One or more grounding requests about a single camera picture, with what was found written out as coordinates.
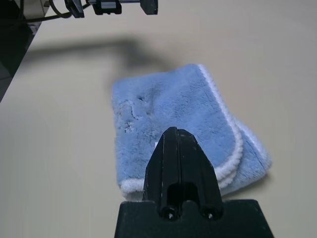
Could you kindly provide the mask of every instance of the microfiber towel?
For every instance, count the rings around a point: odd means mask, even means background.
[[[195,136],[222,194],[262,178],[271,165],[261,143],[231,115],[203,65],[117,81],[111,103],[117,183],[125,197],[142,192],[155,143],[171,126]]]

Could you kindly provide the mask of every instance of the folded towel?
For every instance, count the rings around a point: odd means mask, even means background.
[[[271,165],[261,143],[230,114],[202,65],[120,80],[111,101],[117,183],[125,197],[143,190],[155,143],[170,126],[195,136],[222,194],[262,178]]]

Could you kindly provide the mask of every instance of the table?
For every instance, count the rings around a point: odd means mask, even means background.
[[[65,9],[63,1],[56,3]],[[227,198],[260,202],[276,237],[317,233],[317,2],[159,0],[43,22],[0,104],[0,237],[113,237],[111,84],[203,63],[273,159]]]

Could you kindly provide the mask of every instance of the black cable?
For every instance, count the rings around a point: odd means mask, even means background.
[[[70,18],[71,14],[67,14],[67,13],[61,13],[60,11],[58,11],[58,9],[56,8],[53,0],[49,0],[50,6],[53,9],[53,11],[56,13],[57,16],[59,16],[60,18]]]
[[[90,4],[87,3],[85,5],[83,5],[83,9],[86,9],[87,7],[89,7]],[[67,15],[69,17],[72,16],[72,13],[70,12],[66,12],[66,13],[61,13],[63,15]],[[60,18],[58,15],[54,15],[54,16],[46,16],[46,17],[39,17],[39,18],[32,18],[32,19],[23,19],[23,20],[0,20],[0,23],[7,23],[7,24],[10,24],[10,23],[33,23],[33,22],[40,22],[40,21],[48,21],[48,20],[53,20],[53,19],[58,19]]]

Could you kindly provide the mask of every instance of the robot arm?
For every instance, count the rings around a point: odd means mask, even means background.
[[[121,14],[122,3],[139,2],[146,15],[157,15],[158,0],[86,0],[93,6],[96,15]],[[81,0],[65,0],[65,5],[75,18],[84,18]]]
[[[189,132],[165,131],[146,168],[142,202],[120,206],[115,238],[273,238],[255,200],[223,201]]]

